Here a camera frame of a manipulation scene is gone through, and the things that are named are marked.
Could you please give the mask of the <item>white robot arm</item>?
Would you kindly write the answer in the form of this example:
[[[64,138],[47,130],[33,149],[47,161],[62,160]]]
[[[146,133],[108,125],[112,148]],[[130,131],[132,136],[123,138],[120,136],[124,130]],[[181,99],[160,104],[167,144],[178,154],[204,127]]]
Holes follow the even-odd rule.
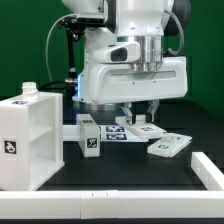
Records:
[[[163,50],[163,38],[182,35],[189,0],[62,0],[72,11],[72,31],[85,37],[84,68],[76,101],[120,104],[135,122],[134,102],[149,101],[153,114],[161,99],[187,92],[186,57]]]

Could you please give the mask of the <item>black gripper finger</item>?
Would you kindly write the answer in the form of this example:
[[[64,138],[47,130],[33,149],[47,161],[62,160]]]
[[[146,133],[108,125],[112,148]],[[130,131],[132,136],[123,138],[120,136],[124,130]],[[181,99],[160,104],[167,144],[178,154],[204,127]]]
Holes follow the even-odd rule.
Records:
[[[155,120],[155,114],[159,107],[159,101],[153,100],[149,103],[149,107],[147,109],[146,113],[146,121],[147,122],[153,122]]]
[[[133,123],[133,114],[131,112],[131,107],[132,107],[131,103],[124,103],[121,105],[121,109],[122,109],[123,113],[125,114],[126,122],[128,124]]]

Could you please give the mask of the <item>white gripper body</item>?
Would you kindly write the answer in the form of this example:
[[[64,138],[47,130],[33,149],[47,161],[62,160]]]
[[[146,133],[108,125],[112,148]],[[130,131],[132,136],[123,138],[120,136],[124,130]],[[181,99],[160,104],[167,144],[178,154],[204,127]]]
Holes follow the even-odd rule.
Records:
[[[183,97],[187,92],[185,57],[165,57],[156,71],[132,72],[130,64],[92,68],[89,97],[100,105]]]

